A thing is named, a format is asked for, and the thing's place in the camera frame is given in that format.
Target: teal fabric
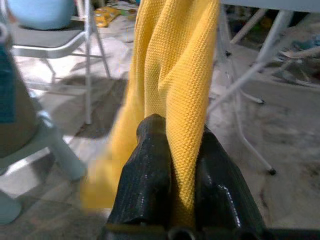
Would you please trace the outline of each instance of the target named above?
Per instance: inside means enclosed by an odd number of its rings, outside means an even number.
[[[15,122],[15,76],[6,48],[0,44],[0,124]]]
[[[37,30],[67,27],[75,10],[74,0],[7,0],[7,3],[22,26]]]

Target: gray floor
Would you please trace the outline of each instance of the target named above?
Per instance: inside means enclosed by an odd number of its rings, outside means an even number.
[[[237,53],[234,55],[241,56],[241,62],[248,58],[243,52]],[[268,227],[319,229],[320,92],[266,83],[268,80],[265,76],[245,86],[246,92],[263,98],[265,104],[243,99],[241,115],[246,136],[277,175],[266,174],[241,143],[230,101],[209,112],[207,124],[240,167]],[[211,92],[223,89],[223,81],[216,67]],[[88,165],[108,141],[126,83],[125,77],[119,77],[110,85],[111,90],[96,103],[93,124],[84,125],[69,143]],[[63,111],[64,106],[55,107],[56,112],[59,109]],[[27,162],[0,176],[0,188],[23,205],[16,221],[0,226],[0,239],[95,239],[108,210],[100,214],[84,212],[79,200],[80,183],[70,182],[47,150]]]

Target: yellow object on floor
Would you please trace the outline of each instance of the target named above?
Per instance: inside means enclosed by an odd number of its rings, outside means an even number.
[[[196,158],[204,131],[218,13],[218,0],[142,2],[125,102],[105,154],[89,170],[82,194],[85,207],[112,207],[122,167],[137,146],[138,124],[156,113],[166,118],[175,172],[171,221],[194,225]]]
[[[97,27],[108,27],[109,23],[117,16],[121,14],[121,11],[113,7],[104,6],[94,11],[94,19]]]

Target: yellow towel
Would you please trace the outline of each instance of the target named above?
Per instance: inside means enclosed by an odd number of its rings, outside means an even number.
[[[105,154],[83,189],[87,208],[110,208],[123,165],[137,146],[138,124],[157,113],[175,172],[172,222],[194,224],[195,166],[212,75],[218,0],[144,0],[135,25],[125,102]]]

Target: yellow knit fabric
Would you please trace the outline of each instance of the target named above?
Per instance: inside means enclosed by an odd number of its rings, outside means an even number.
[[[122,167],[137,146],[138,124],[157,113],[166,118],[175,172],[172,222],[194,224],[195,166],[208,104],[218,10],[218,0],[142,2],[125,102],[106,152],[84,184],[85,207],[112,206]]]

